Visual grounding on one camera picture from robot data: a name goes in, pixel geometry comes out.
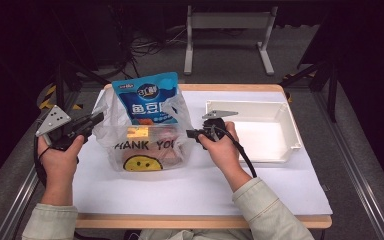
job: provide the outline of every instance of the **person's left hand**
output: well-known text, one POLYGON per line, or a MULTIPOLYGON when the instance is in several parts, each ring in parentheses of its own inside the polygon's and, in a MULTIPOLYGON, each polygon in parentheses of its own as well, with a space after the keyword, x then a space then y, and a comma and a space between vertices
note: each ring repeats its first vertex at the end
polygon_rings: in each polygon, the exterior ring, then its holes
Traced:
POLYGON ((46 171, 46 190, 41 203, 59 206, 72 205, 72 183, 77 169, 77 155, 84 143, 84 137, 78 136, 64 152, 48 149, 45 139, 38 139, 37 152, 46 171))

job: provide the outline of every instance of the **white plastic tray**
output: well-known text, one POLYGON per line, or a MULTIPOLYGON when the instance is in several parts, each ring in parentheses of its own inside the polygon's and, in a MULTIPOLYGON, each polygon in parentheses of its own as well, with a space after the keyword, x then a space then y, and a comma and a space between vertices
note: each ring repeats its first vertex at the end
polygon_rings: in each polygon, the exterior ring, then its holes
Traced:
POLYGON ((223 119, 235 123, 240 144, 251 162, 284 163, 302 146, 287 103, 208 100, 206 109, 207 113, 213 110, 238 112, 223 119))

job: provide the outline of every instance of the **yellow smiley face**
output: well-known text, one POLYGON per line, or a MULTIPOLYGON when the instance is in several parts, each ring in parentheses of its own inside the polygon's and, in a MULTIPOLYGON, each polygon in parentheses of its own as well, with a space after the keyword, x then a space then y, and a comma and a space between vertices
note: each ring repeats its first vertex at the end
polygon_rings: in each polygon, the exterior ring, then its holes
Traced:
POLYGON ((129 172, 159 171, 163 169, 160 161, 144 155, 131 156, 124 162, 123 168, 129 172))

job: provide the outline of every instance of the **wrist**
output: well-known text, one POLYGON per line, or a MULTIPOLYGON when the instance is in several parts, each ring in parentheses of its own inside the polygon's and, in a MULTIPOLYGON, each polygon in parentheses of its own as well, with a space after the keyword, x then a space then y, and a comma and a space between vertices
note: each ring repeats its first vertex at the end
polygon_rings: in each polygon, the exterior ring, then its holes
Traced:
POLYGON ((41 203, 53 206, 73 205, 73 186, 70 183, 47 181, 41 203))

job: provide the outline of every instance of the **gray sleeve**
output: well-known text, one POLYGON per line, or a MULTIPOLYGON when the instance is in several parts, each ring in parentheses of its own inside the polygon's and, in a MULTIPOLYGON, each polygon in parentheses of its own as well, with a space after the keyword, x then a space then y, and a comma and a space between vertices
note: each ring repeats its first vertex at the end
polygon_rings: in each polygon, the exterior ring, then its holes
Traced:
POLYGON ((233 194, 256 240, 314 239, 260 178, 254 178, 233 194))
POLYGON ((77 209, 74 206, 37 204, 23 232, 23 240, 73 239, 77 209))

